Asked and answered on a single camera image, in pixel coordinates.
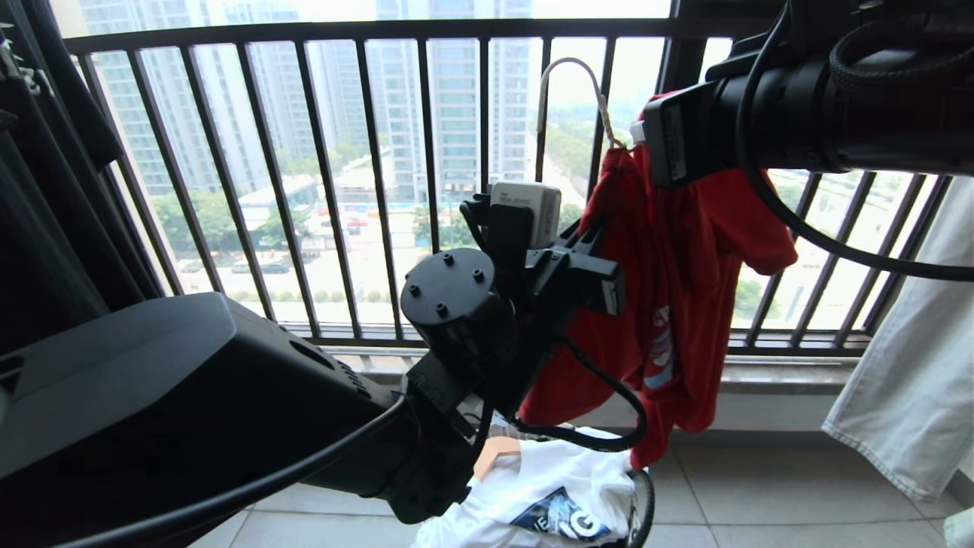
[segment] red t-shirt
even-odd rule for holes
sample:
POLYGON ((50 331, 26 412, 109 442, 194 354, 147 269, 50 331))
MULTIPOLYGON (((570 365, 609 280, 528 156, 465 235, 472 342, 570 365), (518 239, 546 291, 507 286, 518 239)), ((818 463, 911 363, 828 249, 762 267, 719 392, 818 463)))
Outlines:
MULTIPOLYGON (((650 172, 646 145, 632 156, 606 154, 581 228, 606 216, 598 255, 622 266, 626 306, 618 316, 582 310, 566 332, 595 365, 639 390, 648 424, 634 467, 666 454, 674 424, 698 432, 713 422, 741 262, 769 275, 797 259, 787 228, 741 170, 677 189, 653 186, 650 172)), ((612 394, 559 348, 520 416, 557 424, 612 394)))
POLYGON ((655 347, 644 366, 640 399, 649 428, 632 451, 633 466, 642 467, 666 454, 674 424, 699 432, 714 420, 741 262, 770 275, 798 256, 788 229, 743 171, 719 172, 683 188, 659 188, 649 178, 647 147, 640 145, 633 154, 646 174, 647 217, 660 262, 657 284, 668 295, 653 309, 668 335, 663 341, 675 341, 672 347, 655 347))
MULTIPOLYGON (((615 378, 641 377, 646 355, 640 333, 647 324, 647 309, 633 305, 652 299, 646 287, 657 270, 654 256, 646 253, 652 244, 646 207, 645 177, 639 167, 627 150, 610 148, 581 217, 580 231, 604 218, 598 256, 622 266, 626 303, 617 316, 580 310, 565 336, 615 378)), ((592 376, 561 346, 538 376, 519 414, 529 424, 558 424, 598 408, 612 394, 612 387, 592 376)))

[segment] white t-shirt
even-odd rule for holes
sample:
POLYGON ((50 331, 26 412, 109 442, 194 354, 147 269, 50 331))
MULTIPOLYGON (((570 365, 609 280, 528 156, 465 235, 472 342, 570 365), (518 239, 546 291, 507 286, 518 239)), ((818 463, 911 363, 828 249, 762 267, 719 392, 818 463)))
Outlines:
POLYGON ((470 481, 463 504, 423 523, 413 548, 581 548, 625 538, 634 489, 628 470, 628 451, 522 441, 521 454, 498 457, 482 482, 470 481))

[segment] white camera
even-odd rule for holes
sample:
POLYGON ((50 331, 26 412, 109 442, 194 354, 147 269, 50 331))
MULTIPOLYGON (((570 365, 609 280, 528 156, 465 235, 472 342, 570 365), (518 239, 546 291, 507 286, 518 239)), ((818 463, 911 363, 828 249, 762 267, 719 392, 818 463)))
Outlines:
POLYGON ((539 182, 497 182, 490 193, 491 204, 531 208, 530 248, 538 250, 554 243, 561 209, 561 190, 539 182))

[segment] car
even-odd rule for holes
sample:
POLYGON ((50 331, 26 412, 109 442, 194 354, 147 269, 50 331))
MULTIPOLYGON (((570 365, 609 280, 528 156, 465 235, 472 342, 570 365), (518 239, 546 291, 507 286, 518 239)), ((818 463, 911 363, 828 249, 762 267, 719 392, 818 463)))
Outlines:
POLYGON ((348 213, 345 215, 345 226, 349 229, 349 234, 361 234, 362 227, 368 226, 368 217, 358 213, 348 213))
POLYGON ((203 270, 203 262, 197 258, 184 258, 176 263, 179 271, 185 274, 192 274, 203 270))
POLYGON ((286 274, 291 271, 291 267, 283 260, 276 260, 261 264, 260 271, 265 274, 286 274))

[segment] t-shirt print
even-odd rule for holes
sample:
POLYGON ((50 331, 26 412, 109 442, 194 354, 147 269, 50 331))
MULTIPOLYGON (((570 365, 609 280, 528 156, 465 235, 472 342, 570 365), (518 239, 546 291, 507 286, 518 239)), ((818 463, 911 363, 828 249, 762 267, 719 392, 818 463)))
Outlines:
POLYGON ((564 487, 528 506, 510 524, 574 540, 597 540, 609 534, 609 528, 572 500, 564 487))

